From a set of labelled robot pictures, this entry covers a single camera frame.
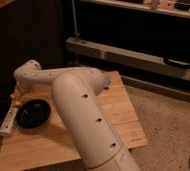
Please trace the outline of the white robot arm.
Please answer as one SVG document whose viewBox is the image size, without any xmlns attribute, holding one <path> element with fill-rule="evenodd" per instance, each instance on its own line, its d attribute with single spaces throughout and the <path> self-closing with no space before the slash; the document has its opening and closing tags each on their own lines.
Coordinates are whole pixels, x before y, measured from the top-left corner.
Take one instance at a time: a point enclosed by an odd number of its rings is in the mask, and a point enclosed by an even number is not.
<svg viewBox="0 0 190 171">
<path fill-rule="evenodd" d="M 49 84 L 52 99 L 87 171 L 141 171 L 97 96 L 110 80 L 92 67 L 42 69 L 29 60 L 13 73 L 24 94 L 35 83 Z"/>
</svg>

